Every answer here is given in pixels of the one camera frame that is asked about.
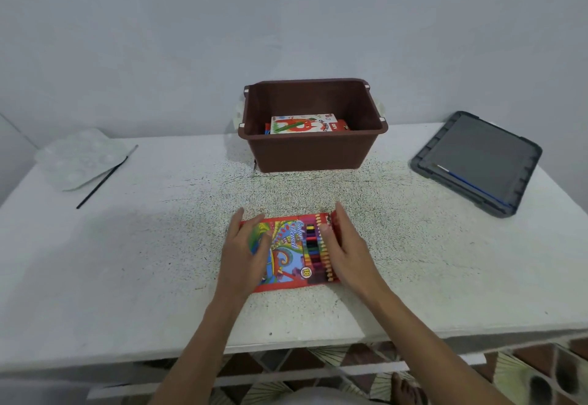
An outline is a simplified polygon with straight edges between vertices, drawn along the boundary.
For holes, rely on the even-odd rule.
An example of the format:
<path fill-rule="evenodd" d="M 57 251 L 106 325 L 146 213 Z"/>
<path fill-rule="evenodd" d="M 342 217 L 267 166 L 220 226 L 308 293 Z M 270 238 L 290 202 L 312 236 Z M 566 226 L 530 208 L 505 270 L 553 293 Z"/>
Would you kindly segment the white table crossbar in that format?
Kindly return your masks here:
<path fill-rule="evenodd" d="M 380 374 L 391 372 L 408 372 L 406 362 L 396 361 L 375 364 L 347 365 L 342 367 L 327 366 L 320 369 L 291 370 L 284 372 L 242 374 L 239 376 L 221 376 L 215 379 L 213 387 L 232 387 L 252 385 L 256 383 L 275 383 L 278 381 L 299 381 L 323 379 L 337 376 L 363 376 L 365 374 Z M 94 387 L 90 389 L 87 400 L 102 400 L 122 398 L 125 396 L 140 396 L 153 394 L 160 386 L 159 382 L 126 384 L 119 386 Z"/>

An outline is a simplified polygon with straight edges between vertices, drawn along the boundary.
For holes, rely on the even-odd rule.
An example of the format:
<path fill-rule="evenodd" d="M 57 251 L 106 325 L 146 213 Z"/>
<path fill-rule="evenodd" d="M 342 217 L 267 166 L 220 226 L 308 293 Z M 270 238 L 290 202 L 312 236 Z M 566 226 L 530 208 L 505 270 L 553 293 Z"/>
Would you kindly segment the person's right forearm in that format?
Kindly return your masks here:
<path fill-rule="evenodd" d="M 514 405 L 427 327 L 389 288 L 361 295 L 433 405 Z"/>

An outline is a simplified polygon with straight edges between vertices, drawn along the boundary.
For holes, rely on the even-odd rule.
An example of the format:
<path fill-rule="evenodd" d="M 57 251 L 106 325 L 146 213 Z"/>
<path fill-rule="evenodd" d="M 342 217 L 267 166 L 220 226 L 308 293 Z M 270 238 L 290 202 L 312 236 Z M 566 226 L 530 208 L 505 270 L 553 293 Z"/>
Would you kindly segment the person's right hand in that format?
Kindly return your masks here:
<path fill-rule="evenodd" d="M 335 204 L 330 226 L 342 247 L 342 260 L 330 260 L 336 275 L 366 305 L 372 304 L 388 286 L 374 264 L 367 243 L 340 202 Z"/>

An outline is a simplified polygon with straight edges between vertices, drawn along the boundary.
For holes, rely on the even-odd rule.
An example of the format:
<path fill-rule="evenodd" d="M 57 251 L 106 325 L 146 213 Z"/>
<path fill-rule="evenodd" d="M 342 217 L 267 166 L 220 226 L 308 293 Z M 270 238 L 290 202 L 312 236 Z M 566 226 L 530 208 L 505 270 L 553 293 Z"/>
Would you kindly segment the person's left forearm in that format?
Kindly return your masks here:
<path fill-rule="evenodd" d="M 224 350 L 245 296 L 216 294 L 149 405 L 208 405 Z"/>

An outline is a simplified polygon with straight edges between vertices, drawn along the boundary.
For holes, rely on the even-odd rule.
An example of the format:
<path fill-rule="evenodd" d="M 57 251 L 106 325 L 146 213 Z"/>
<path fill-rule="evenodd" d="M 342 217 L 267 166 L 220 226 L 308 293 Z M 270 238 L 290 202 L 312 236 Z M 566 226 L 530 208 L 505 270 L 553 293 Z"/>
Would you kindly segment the person's foot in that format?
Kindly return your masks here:
<path fill-rule="evenodd" d="M 391 376 L 391 404 L 392 405 L 418 405 L 418 394 L 399 373 Z"/>

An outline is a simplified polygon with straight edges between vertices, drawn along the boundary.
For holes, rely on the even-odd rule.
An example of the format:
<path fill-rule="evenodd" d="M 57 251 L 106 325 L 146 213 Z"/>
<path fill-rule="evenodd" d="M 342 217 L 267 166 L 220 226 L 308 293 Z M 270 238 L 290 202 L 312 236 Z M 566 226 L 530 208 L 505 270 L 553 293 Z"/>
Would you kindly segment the red flat box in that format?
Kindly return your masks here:
<path fill-rule="evenodd" d="M 294 134 L 294 133 L 340 133 L 349 131 L 345 120 L 326 122 L 324 120 L 311 119 L 287 119 L 265 123 L 265 135 L 270 134 Z"/>

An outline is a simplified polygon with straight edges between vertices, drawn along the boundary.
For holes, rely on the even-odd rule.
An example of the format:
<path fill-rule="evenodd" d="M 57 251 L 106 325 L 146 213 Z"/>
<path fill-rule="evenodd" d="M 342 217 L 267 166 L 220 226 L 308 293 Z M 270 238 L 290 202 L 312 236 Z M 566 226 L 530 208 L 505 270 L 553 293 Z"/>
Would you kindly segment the dark grey bin lid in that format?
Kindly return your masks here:
<path fill-rule="evenodd" d="M 445 186 L 497 218 L 518 212 L 525 190 L 537 167 L 542 148 L 469 112 L 453 113 L 411 159 L 417 174 Z M 451 177 L 439 164 L 514 208 L 501 206 Z"/>

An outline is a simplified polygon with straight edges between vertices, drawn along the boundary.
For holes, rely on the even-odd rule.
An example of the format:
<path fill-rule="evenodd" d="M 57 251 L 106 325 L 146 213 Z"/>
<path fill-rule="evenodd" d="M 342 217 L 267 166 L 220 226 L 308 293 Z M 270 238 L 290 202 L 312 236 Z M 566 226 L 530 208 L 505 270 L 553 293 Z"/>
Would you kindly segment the red coloured pencil box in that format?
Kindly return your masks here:
<path fill-rule="evenodd" d="M 254 293 L 298 289 L 338 282 L 320 225 L 332 225 L 336 212 L 266 218 L 255 226 L 248 243 L 256 253 L 264 234 L 272 235 L 265 275 Z"/>

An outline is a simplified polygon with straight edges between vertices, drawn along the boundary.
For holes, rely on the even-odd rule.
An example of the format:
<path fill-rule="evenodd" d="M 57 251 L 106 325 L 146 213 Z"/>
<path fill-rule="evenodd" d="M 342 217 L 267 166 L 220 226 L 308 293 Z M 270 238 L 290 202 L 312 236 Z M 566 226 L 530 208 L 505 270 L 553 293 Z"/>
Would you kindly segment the black thin paintbrush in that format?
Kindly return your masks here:
<path fill-rule="evenodd" d="M 105 184 L 105 182 L 124 164 L 129 160 L 129 157 L 138 149 L 139 144 L 133 146 L 133 148 L 127 153 L 122 163 L 114 166 L 107 175 L 92 189 L 92 191 L 77 205 L 76 210 L 81 209 L 91 199 L 95 193 Z"/>

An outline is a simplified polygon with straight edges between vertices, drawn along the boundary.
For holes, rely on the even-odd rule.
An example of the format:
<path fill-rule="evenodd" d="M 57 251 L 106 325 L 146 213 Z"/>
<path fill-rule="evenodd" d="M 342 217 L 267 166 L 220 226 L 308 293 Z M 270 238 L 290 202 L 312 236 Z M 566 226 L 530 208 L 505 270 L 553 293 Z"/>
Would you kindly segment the person's left hand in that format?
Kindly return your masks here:
<path fill-rule="evenodd" d="M 231 217 L 222 247 L 217 288 L 213 299 L 223 304 L 243 305 L 261 282 L 259 244 L 256 252 L 251 252 L 249 238 L 265 215 L 259 214 L 246 221 L 243 221 L 243 215 L 244 208 L 240 207 Z"/>

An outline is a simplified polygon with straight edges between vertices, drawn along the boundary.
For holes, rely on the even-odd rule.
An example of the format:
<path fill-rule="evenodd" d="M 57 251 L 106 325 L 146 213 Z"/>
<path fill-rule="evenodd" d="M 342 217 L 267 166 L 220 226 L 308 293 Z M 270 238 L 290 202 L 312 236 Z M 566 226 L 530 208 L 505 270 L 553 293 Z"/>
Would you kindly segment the blue handled paintbrush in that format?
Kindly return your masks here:
<path fill-rule="evenodd" d="M 511 203 L 508 203 L 508 202 L 506 202 L 506 201 L 503 201 L 503 200 L 499 199 L 498 197 L 496 197 L 496 196 L 494 196 L 494 195 L 490 194 L 489 192 L 487 192 L 487 191 L 485 191 L 485 190 L 482 190 L 482 189 L 481 189 L 481 188 L 479 188 L 478 186 L 475 186 L 475 185 L 474 185 L 474 184 L 472 184 L 471 182 L 467 181 L 465 178 L 463 178 L 463 177 L 461 177 L 461 176 L 457 175 L 456 173 L 454 173 L 454 172 L 452 172 L 452 171 L 448 170 L 447 168 L 445 168 L 445 167 L 443 167 L 443 166 L 441 166 L 441 165 L 439 165 L 439 164 L 435 164 L 435 166 L 437 166 L 437 168 L 441 169 L 442 171 L 444 171 L 445 173 L 447 173 L 447 174 L 448 174 L 448 175 L 450 175 L 451 177 L 453 177 L 453 178 L 456 178 L 457 180 L 459 180 L 459 181 L 461 181 L 462 183 L 466 184 L 466 185 L 467 185 L 467 186 L 469 186 L 470 188 L 473 188 L 475 191 L 477 191 L 477 192 L 479 192 L 479 193 L 481 193 L 481 194 L 483 194 L 483 195 L 486 195 L 486 196 L 487 196 L 487 197 L 489 197 L 490 199 L 492 199 L 492 200 L 496 201 L 496 202 L 497 202 L 497 203 L 499 203 L 501 206 L 504 206 L 504 207 L 510 207 L 510 208 L 515 208 L 515 206 L 514 206 L 514 205 L 512 205 Z"/>

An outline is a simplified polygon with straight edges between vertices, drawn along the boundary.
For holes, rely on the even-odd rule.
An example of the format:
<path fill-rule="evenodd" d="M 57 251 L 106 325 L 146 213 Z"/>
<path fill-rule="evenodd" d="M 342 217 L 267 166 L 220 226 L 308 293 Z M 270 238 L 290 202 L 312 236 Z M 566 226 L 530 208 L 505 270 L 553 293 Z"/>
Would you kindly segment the brown plastic storage bin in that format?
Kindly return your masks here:
<path fill-rule="evenodd" d="M 244 127 L 261 172 L 357 169 L 388 124 L 379 119 L 368 82 L 358 78 L 261 81 L 244 88 Z M 350 130 L 265 135 L 272 117 L 333 114 Z"/>

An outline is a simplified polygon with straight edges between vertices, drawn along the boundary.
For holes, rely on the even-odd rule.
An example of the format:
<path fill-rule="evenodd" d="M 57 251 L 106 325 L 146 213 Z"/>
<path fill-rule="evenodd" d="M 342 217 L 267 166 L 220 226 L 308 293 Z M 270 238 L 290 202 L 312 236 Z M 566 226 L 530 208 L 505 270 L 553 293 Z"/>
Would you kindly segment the white and red crayon box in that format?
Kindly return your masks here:
<path fill-rule="evenodd" d="M 266 125 L 267 134 L 298 134 L 333 132 L 339 121 L 333 114 L 301 114 L 274 116 Z"/>

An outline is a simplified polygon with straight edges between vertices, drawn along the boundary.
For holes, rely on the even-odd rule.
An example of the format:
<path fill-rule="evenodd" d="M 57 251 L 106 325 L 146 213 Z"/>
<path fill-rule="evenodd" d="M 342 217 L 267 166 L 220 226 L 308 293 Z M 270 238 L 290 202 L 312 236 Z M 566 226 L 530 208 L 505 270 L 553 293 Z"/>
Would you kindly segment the white plastic paint palette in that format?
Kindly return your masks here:
<path fill-rule="evenodd" d="M 129 149 L 97 128 L 56 140 L 35 153 L 35 162 L 56 191 L 72 191 L 122 163 Z"/>

